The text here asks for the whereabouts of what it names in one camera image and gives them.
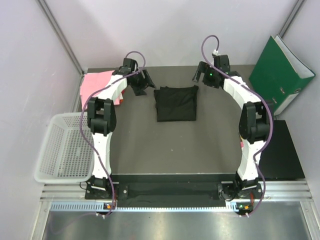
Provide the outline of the black printed t shirt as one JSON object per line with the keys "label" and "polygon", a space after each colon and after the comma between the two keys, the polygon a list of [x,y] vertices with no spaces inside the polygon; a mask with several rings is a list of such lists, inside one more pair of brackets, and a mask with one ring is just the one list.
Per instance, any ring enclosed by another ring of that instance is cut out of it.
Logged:
{"label": "black printed t shirt", "polygon": [[179,122],[197,120],[197,96],[199,87],[160,87],[155,89],[156,120]]}

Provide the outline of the pink t shirt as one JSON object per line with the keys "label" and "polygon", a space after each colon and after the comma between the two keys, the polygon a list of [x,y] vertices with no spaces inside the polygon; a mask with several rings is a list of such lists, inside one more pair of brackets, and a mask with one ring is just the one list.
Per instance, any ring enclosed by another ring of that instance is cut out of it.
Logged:
{"label": "pink t shirt", "polygon": [[95,91],[104,88],[112,77],[113,70],[87,73],[80,87],[81,109],[84,108],[88,97]]}

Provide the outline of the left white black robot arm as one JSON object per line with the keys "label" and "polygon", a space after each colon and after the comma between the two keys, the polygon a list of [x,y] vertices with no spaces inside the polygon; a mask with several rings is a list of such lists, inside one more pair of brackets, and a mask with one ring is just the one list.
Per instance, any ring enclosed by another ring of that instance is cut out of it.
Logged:
{"label": "left white black robot arm", "polygon": [[145,96],[145,89],[155,88],[148,71],[138,62],[125,57],[122,66],[112,72],[110,81],[97,96],[87,103],[87,126],[90,129],[94,151],[94,166],[86,182],[86,200],[112,200],[116,194],[111,179],[111,138],[117,125],[114,101],[130,86],[136,96]]}

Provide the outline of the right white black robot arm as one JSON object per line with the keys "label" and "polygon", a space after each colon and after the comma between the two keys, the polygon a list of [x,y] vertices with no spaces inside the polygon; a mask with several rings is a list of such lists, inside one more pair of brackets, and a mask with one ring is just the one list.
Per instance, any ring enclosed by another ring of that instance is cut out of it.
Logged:
{"label": "right white black robot arm", "polygon": [[222,183],[220,197],[226,201],[245,198],[258,188],[259,162],[263,147],[268,145],[273,113],[236,72],[231,71],[227,55],[214,55],[214,65],[200,61],[192,80],[206,86],[222,88],[241,109],[238,132],[242,142],[240,165],[232,183]]}

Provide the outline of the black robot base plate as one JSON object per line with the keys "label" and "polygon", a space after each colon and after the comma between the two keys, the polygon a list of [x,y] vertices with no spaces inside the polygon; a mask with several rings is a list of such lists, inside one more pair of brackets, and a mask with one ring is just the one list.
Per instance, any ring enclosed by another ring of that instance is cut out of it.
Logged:
{"label": "black robot base plate", "polygon": [[[222,207],[220,185],[231,184],[235,174],[113,174],[111,176],[118,207]],[[259,199],[262,186],[235,201]]]}

